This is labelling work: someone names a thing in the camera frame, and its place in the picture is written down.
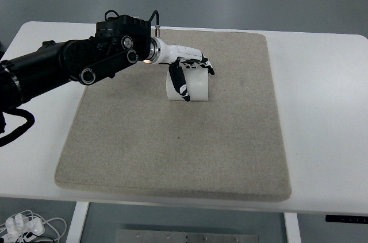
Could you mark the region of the white and black hand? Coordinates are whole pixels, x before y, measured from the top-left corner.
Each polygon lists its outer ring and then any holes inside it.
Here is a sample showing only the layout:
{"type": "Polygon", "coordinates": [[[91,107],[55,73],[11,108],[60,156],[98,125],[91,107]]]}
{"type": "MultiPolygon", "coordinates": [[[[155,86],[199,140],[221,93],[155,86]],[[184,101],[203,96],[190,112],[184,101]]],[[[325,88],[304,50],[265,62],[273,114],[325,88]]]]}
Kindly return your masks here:
{"type": "Polygon", "coordinates": [[[190,101],[190,94],[187,89],[187,83],[183,67],[185,68],[204,68],[211,75],[214,75],[214,69],[207,57],[194,48],[180,45],[161,45],[160,55],[157,57],[158,64],[167,64],[168,73],[174,90],[186,102],[190,101]]]}

